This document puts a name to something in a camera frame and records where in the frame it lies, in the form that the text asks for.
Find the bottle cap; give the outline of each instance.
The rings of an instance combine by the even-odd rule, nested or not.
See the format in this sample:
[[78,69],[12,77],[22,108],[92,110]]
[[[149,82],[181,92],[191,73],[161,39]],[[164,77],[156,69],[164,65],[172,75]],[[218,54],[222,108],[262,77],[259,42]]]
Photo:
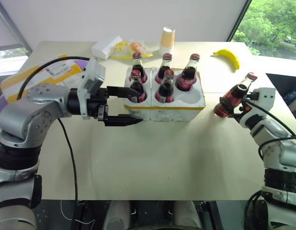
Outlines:
[[165,72],[164,72],[164,76],[173,76],[175,75],[174,71],[172,71],[171,69],[167,69]]
[[141,58],[141,57],[142,57],[141,53],[139,53],[139,52],[133,53],[133,58],[138,59],[138,58]]
[[256,76],[256,75],[254,75],[254,73],[248,73],[247,75],[246,75],[246,77],[247,78],[249,78],[249,79],[251,79],[251,80],[256,80],[258,77]]
[[137,70],[137,69],[133,69],[132,72],[130,73],[130,76],[131,76],[132,78],[140,77],[140,71]]
[[191,59],[191,60],[194,60],[194,61],[199,61],[199,59],[200,59],[200,55],[199,55],[199,54],[192,54],[192,55],[190,56],[190,59]]
[[169,53],[166,53],[166,54],[163,55],[163,59],[164,59],[164,60],[170,60],[170,61],[171,61],[171,59],[172,59],[172,55],[169,54]]

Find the window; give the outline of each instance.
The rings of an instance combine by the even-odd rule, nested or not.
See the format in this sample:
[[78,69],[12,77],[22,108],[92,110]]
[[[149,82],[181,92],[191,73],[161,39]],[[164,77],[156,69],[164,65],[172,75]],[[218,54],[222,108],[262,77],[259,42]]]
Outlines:
[[0,51],[0,59],[26,56],[26,52],[27,50],[24,47],[2,50]]
[[296,60],[296,0],[252,0],[231,41],[254,55]]

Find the white foam tray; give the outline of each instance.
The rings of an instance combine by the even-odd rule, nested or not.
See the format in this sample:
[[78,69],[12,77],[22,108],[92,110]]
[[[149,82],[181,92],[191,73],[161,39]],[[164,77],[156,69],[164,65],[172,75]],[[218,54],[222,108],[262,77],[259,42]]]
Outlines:
[[[144,120],[152,121],[191,121],[205,107],[204,95],[200,83],[200,78],[192,85],[190,91],[183,92],[176,88],[175,82],[182,70],[172,69],[174,76],[174,101],[171,103],[161,103],[156,100],[155,92],[159,84],[155,81],[158,68],[146,69],[148,80],[143,84],[147,99],[142,103],[133,103],[128,99],[124,100],[124,106],[133,115],[137,115]],[[130,86],[129,75],[131,67],[127,71],[125,86]]]

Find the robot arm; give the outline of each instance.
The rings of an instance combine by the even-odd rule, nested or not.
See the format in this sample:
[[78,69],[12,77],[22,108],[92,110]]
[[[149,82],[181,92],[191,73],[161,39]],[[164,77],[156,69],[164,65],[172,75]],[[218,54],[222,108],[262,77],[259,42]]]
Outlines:
[[142,119],[108,115],[109,96],[131,97],[138,92],[123,87],[100,88],[104,73],[95,59],[87,64],[79,89],[54,84],[29,89],[25,97],[0,114],[0,230],[35,230],[31,208],[41,200],[38,156],[51,124],[58,118],[82,115],[105,126],[127,126]]
[[[275,89],[259,88],[248,95],[251,102],[270,110]],[[258,108],[242,102],[241,114],[232,114],[260,146],[276,138],[288,137],[287,131]],[[264,145],[262,155],[265,167],[265,185],[261,188],[264,200],[255,205],[255,229],[275,229],[290,226],[296,229],[296,144],[289,140]]]

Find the glass bottle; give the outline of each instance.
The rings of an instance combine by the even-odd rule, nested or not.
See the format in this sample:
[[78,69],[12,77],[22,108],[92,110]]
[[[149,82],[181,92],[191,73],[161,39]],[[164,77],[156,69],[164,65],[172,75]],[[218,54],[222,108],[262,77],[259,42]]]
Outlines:
[[138,97],[130,97],[129,100],[134,103],[140,103],[146,100],[147,93],[143,88],[141,74],[137,69],[132,70],[130,73],[130,88],[140,93]]
[[133,69],[140,71],[142,83],[144,84],[147,81],[147,75],[142,66],[142,55],[139,52],[133,53]]
[[[246,96],[250,85],[257,79],[258,77],[254,75],[254,73],[248,73],[245,78],[235,86],[232,87],[224,96],[223,99],[226,100],[227,103],[232,105],[233,108],[236,108],[243,100],[243,97]],[[227,105],[223,103],[218,103],[214,108],[214,113],[219,117],[226,117],[230,115],[233,111],[230,111]]]
[[197,63],[200,59],[199,54],[192,54],[189,63],[176,80],[176,87],[181,91],[189,91],[196,82]]
[[173,77],[174,72],[167,69],[164,72],[164,78],[158,90],[155,93],[155,98],[161,103],[173,102]]
[[158,84],[162,83],[162,80],[164,78],[164,72],[167,70],[167,69],[170,69],[170,62],[172,60],[172,55],[171,54],[164,54],[163,55],[163,62],[162,62],[162,65],[161,67],[159,68],[158,70],[158,73],[155,77],[155,80]]

